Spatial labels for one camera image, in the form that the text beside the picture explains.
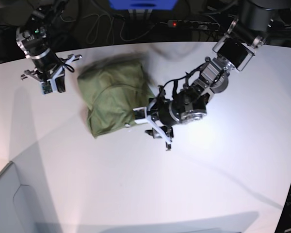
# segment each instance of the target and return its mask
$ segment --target green bag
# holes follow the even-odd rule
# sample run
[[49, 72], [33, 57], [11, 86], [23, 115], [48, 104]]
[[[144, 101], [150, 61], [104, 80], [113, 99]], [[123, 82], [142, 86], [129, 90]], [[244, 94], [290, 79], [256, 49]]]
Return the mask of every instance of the green bag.
[[148, 105], [154, 95], [139, 61], [89, 69], [78, 77], [88, 107], [87, 125], [96, 138], [135, 125], [132, 109]]

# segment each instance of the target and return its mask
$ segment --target blue box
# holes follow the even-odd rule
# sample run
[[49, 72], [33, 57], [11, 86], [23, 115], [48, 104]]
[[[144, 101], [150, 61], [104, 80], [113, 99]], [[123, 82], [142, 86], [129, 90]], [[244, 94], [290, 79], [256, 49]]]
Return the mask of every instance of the blue box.
[[116, 10], [172, 10], [176, 2], [177, 0], [109, 0], [110, 6]]

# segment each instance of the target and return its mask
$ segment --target power strip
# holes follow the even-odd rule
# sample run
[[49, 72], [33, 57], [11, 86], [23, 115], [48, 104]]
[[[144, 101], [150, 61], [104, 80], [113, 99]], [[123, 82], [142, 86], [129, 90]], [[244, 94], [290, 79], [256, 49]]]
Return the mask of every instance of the power strip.
[[220, 25], [218, 23], [203, 22], [203, 21], [190, 21], [190, 20], [168, 20], [168, 27], [170, 28], [188, 28], [188, 29], [198, 29], [205, 31], [218, 31]]

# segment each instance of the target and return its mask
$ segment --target white table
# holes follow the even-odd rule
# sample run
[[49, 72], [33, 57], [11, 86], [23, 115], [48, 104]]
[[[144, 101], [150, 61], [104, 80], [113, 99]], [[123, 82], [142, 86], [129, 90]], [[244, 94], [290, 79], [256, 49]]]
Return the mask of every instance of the white table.
[[[73, 51], [66, 93], [43, 96], [20, 80], [30, 60], [0, 65], [0, 157], [37, 192], [64, 233], [274, 232], [291, 183], [291, 49], [263, 46], [208, 116], [174, 127], [170, 152], [149, 125], [94, 139], [77, 76], [94, 61], [145, 53], [155, 85], [213, 57], [213, 43], [158, 43]], [[66, 57], [71, 52], [59, 53]], [[167, 93], [171, 95], [172, 85]]]

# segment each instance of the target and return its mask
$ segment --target green cloth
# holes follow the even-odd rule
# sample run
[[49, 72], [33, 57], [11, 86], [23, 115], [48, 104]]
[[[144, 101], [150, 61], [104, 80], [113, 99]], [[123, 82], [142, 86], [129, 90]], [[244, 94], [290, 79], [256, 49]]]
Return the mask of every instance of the green cloth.
[[148, 105], [154, 95], [139, 61], [90, 68], [78, 77], [79, 89], [88, 107], [87, 125], [99, 135], [135, 125], [132, 109]]

